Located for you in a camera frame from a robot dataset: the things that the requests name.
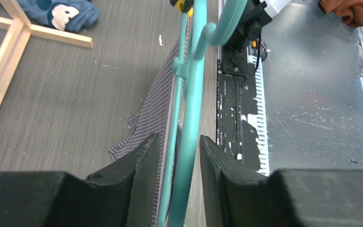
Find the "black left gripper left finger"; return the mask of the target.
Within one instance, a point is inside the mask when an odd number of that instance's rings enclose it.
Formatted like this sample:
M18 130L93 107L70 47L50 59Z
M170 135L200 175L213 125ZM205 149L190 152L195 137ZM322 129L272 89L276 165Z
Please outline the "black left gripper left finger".
M79 179L67 172L0 172L0 227L149 227L160 135Z

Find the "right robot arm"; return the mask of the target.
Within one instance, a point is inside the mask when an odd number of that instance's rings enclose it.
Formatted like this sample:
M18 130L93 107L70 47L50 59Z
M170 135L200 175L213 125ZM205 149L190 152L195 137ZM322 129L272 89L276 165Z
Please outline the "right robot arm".
M259 39L262 28L272 21L291 0L249 0L232 36L225 46L245 49L251 41Z

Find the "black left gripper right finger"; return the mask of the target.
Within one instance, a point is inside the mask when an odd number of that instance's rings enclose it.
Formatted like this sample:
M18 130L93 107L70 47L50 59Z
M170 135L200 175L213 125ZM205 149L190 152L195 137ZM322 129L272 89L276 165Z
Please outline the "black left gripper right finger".
M363 170L280 169L264 176L199 142L209 227L363 227Z

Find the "grey striped underwear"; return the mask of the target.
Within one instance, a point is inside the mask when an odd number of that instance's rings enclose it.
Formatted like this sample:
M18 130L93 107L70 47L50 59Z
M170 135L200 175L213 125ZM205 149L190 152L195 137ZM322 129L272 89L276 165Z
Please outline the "grey striped underwear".
M164 227L170 203L176 157L177 132L184 80L173 74L174 60L186 62L192 19L182 19L182 37L175 43L163 68L156 76L141 110L128 119L131 135L109 149L113 161L118 161L135 149L149 134L160 134L153 211L147 226Z

